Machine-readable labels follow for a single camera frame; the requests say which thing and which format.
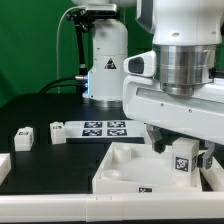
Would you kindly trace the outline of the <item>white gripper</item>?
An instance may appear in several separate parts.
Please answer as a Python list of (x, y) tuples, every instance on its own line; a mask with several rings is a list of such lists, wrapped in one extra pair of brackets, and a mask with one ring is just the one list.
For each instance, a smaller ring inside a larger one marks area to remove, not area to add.
[(224, 145), (224, 79), (197, 86), (191, 97), (168, 95), (152, 78), (154, 51), (125, 59), (123, 67), (128, 74), (123, 83), (123, 111), (128, 118), (147, 123), (152, 149), (159, 154), (165, 151), (158, 127), (207, 140), (197, 166), (210, 169), (214, 143)]

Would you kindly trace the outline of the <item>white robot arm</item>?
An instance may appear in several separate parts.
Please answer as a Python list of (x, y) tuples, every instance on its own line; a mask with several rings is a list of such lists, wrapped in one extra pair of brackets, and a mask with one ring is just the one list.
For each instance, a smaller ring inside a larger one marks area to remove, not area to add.
[(124, 61), (127, 117), (206, 143), (208, 169), (224, 145), (224, 78), (215, 72), (224, 0), (137, 0), (138, 23), (152, 49)]

